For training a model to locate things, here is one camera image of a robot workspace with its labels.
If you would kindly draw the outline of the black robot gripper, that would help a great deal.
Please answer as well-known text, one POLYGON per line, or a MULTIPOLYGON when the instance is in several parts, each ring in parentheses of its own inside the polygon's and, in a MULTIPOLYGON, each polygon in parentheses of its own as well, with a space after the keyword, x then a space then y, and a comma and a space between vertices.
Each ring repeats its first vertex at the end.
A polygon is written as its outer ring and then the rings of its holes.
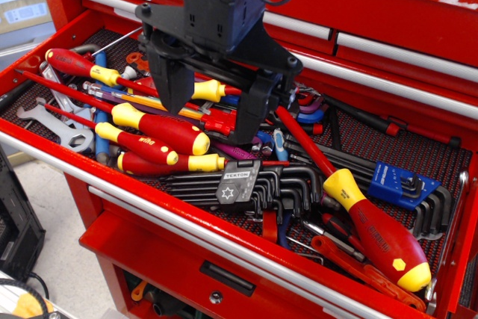
POLYGON ((201 72, 239 87, 233 143, 254 138, 280 95, 291 92, 302 64, 264 28, 271 0, 183 0, 181 5, 143 3, 135 15, 140 38, 163 106, 178 114, 201 72))

